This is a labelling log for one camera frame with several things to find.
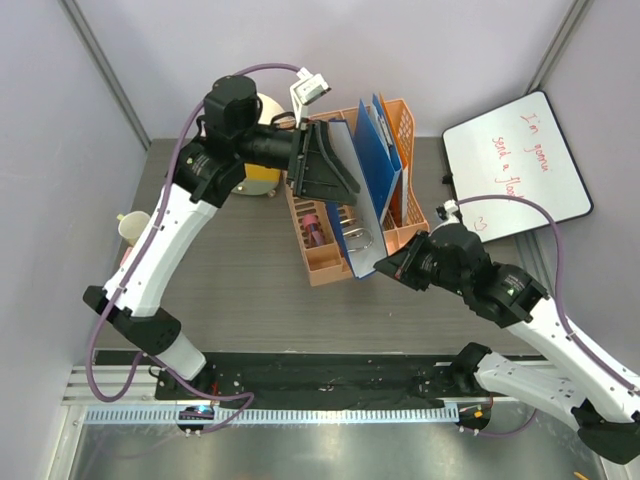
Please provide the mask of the blue ring binder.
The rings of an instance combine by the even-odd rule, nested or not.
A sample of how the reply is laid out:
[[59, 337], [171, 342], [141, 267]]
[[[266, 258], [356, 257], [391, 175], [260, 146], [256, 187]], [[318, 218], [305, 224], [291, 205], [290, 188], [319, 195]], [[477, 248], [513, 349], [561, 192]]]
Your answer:
[[353, 276], [364, 279], [375, 272], [374, 264], [387, 255], [386, 242], [349, 126], [344, 120], [330, 120], [328, 124], [330, 145], [360, 184], [360, 192], [354, 206], [327, 202], [327, 217]]

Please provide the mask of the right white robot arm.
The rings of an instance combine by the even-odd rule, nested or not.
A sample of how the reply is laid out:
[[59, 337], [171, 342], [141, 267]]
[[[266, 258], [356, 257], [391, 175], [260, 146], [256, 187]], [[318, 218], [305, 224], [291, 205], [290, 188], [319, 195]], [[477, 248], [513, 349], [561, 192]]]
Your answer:
[[534, 347], [555, 378], [469, 343], [450, 366], [453, 386], [516, 398], [561, 421], [599, 456], [625, 465], [639, 456], [639, 376], [607, 354], [522, 268], [493, 261], [479, 237], [460, 223], [417, 232], [377, 272], [416, 291], [440, 287], [477, 316]]

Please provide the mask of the orange folder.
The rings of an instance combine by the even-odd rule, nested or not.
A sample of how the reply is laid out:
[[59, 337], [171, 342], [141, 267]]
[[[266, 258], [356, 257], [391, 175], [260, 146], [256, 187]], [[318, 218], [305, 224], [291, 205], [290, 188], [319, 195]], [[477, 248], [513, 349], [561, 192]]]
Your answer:
[[389, 210], [391, 211], [395, 225], [401, 227], [404, 225], [406, 217], [405, 170], [407, 165], [399, 148], [398, 129], [393, 124], [391, 111], [381, 93], [378, 94], [377, 105], [379, 106], [378, 113], [380, 114], [380, 119], [384, 121], [383, 129], [385, 130], [387, 149], [394, 173]]

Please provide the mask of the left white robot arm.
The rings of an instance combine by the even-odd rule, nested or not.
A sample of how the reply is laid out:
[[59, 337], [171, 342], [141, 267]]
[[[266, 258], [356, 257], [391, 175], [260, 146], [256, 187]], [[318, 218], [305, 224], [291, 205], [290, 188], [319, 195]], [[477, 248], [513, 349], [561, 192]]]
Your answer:
[[246, 178], [246, 165], [285, 172], [295, 196], [353, 206], [360, 185], [330, 145], [329, 125], [305, 117], [308, 105], [329, 92], [320, 74], [297, 73], [290, 88], [295, 124], [264, 125], [254, 80], [243, 74], [216, 80], [185, 126], [170, 159], [157, 206], [124, 264], [103, 286], [90, 286], [84, 301], [144, 354], [178, 377], [190, 398], [213, 385], [206, 359], [160, 306], [164, 291], [189, 246]]

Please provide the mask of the white arched drawer cabinet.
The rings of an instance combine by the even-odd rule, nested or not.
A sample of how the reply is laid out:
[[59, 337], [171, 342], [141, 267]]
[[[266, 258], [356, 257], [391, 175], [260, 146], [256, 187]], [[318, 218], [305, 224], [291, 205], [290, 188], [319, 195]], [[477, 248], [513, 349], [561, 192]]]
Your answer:
[[273, 197], [280, 181], [280, 170], [276, 167], [274, 154], [267, 147], [267, 134], [274, 117], [284, 113], [284, 109], [271, 97], [259, 93], [262, 104], [258, 120], [257, 137], [248, 145], [242, 154], [246, 156], [244, 163], [245, 178], [234, 188], [233, 192], [244, 196]]

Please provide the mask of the orange desk file organizer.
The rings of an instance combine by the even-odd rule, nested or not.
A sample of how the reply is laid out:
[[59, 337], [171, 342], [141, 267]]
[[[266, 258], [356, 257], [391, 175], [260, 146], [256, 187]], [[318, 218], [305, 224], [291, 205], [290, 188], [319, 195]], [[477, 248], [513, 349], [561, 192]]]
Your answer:
[[380, 94], [312, 118], [329, 124], [328, 151], [347, 156], [362, 188], [355, 206], [302, 199], [285, 188], [309, 282], [364, 279], [376, 262], [429, 229], [412, 189], [414, 118], [404, 100]]

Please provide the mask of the light blue thin folder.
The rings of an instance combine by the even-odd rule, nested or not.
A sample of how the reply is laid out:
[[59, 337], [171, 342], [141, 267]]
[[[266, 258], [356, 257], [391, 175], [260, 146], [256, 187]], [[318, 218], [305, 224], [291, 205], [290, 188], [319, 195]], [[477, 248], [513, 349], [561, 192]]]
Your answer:
[[353, 140], [375, 212], [383, 224], [391, 200], [394, 173], [383, 129], [384, 121], [380, 119], [377, 103], [376, 94], [372, 95], [369, 106], [360, 101]]

